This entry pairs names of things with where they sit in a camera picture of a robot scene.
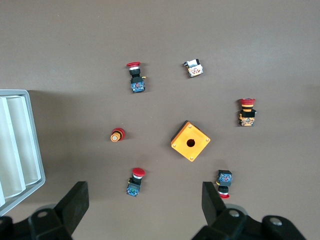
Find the yellow cube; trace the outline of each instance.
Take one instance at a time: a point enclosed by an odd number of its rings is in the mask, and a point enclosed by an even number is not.
[[[210,138],[189,121],[185,121],[171,139],[171,147],[193,162],[205,149]]]

